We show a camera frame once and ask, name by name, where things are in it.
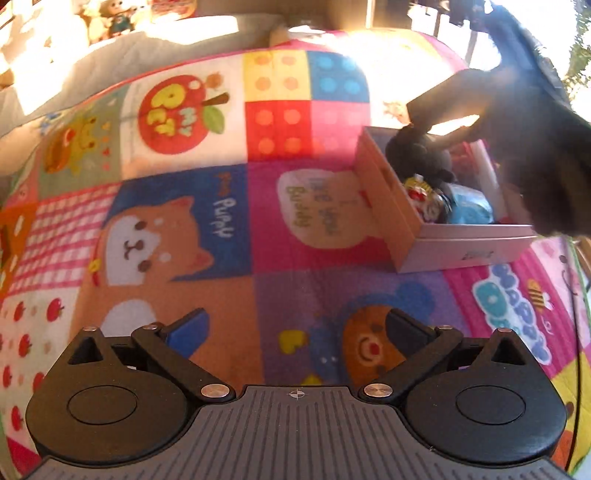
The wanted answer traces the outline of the red cartoon card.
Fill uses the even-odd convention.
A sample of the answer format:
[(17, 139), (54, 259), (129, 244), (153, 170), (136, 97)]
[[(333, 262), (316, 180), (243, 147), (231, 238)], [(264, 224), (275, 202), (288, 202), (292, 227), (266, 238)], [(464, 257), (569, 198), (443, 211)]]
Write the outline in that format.
[(152, 0), (152, 20), (182, 20), (192, 17), (197, 11), (197, 0)]

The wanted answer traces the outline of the pink pig toy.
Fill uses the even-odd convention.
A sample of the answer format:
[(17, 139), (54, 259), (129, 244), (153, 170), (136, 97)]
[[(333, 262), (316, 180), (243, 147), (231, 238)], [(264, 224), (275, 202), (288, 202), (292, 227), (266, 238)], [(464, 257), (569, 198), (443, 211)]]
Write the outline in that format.
[(446, 224), (452, 212), (449, 199), (439, 189), (433, 189), (420, 174), (404, 182), (407, 196), (426, 223)]

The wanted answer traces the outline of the colourful cartoon play mat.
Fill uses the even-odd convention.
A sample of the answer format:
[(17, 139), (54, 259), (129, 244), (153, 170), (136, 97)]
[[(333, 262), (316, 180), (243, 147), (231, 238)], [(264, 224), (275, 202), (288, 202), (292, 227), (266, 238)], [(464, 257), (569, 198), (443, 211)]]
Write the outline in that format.
[(26, 407), (76, 333), (202, 308), (190, 359), (232, 387), (358, 388), (403, 355), (391, 308), (467, 335), (514, 330), (561, 396), (555, 462), (590, 475), (590, 292), (570, 245), (399, 273), (355, 170), (363, 128), (465, 68), (409, 30), (171, 59), (1, 125), (1, 473), (40, 457)]

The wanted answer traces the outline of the blue white tissue pack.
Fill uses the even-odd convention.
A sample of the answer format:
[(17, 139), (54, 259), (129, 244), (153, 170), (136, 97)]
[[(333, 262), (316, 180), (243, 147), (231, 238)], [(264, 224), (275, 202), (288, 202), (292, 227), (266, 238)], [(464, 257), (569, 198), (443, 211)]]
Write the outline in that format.
[(450, 184), (451, 224), (489, 225), (495, 222), (494, 211), (480, 191), (460, 184)]

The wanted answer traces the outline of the white red foam stick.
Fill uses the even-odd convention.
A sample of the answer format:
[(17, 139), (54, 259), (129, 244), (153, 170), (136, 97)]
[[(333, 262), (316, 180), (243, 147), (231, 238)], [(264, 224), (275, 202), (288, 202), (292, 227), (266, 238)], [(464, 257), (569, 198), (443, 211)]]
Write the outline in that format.
[(501, 222), (508, 218), (508, 211), (501, 186), (497, 179), (493, 163), (488, 155), (484, 143), (478, 140), (469, 143), (470, 151), (476, 164), (476, 177), (481, 191), (486, 196), (493, 209), (493, 215), (496, 221)]

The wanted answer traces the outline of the black plush cat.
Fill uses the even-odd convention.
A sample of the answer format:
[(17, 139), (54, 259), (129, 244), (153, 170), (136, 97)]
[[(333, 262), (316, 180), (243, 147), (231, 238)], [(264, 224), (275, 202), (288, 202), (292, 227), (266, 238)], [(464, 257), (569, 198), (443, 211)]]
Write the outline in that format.
[(389, 140), (386, 159), (401, 182), (415, 175), (422, 176), (432, 188), (456, 181), (451, 155), (447, 150), (435, 149), (433, 143), (432, 136), (422, 134), (412, 124), (398, 130)]

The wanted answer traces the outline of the white cardboard box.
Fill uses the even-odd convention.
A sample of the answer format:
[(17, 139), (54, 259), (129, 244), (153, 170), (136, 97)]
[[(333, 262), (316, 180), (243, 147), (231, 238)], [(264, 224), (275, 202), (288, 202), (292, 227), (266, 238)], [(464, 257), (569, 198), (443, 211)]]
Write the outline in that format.
[(363, 128), (355, 170), (399, 273), (510, 263), (531, 245), (536, 235), (529, 225), (425, 222), (386, 160), (384, 146), (393, 134), (393, 129)]

